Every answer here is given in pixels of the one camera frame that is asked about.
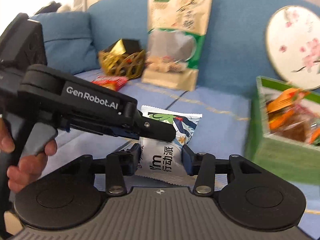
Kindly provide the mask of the person's left hand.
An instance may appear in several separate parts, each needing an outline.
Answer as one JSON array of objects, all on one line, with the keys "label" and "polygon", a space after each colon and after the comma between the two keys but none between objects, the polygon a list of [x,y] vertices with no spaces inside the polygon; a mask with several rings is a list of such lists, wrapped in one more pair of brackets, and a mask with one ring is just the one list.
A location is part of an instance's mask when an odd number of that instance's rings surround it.
[{"label": "person's left hand", "polygon": [[[1,150],[5,153],[11,153],[14,149],[15,145],[11,135],[4,120],[1,119]],[[10,166],[7,170],[9,189],[18,193],[25,186],[36,181],[47,165],[48,156],[52,156],[56,152],[57,143],[55,140],[51,140],[46,144],[44,152],[40,152],[38,155],[24,156],[20,159],[18,166]]]}]

